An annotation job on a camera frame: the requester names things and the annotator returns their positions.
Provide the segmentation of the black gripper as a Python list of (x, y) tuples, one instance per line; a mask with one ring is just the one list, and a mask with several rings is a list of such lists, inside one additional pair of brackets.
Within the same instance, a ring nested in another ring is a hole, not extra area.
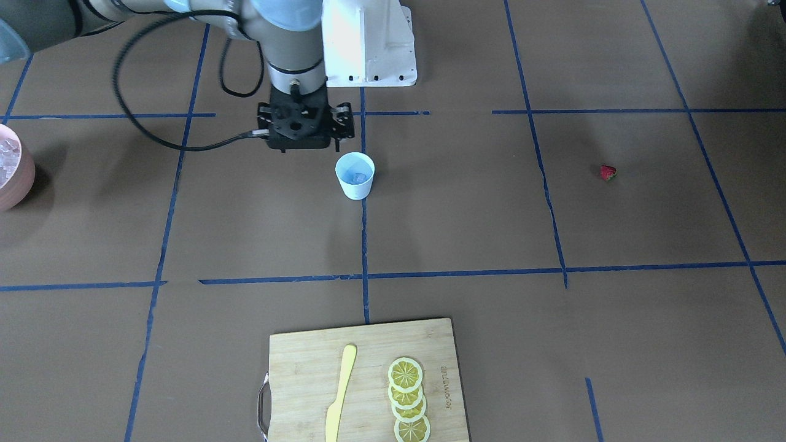
[(351, 103), (333, 107), (329, 88), (305, 95), (271, 89), (270, 102), (258, 103), (257, 125), (268, 148), (286, 153), (293, 149), (325, 149), (356, 136)]

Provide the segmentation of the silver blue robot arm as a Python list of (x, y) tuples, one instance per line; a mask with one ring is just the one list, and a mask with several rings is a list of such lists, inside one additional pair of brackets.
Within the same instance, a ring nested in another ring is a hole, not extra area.
[[(123, 114), (152, 142), (182, 152), (204, 152), (258, 138), (283, 153), (340, 146), (356, 136), (350, 103), (329, 104), (321, 1), (3, 1), (2, 62), (25, 60), (45, 48), (157, 15), (123, 45), (112, 68), (112, 89)], [(258, 128), (203, 146), (181, 146), (155, 136), (135, 117), (120, 89), (130, 50), (148, 34), (183, 20), (209, 23), (233, 40), (255, 43), (270, 100), (257, 106)]]

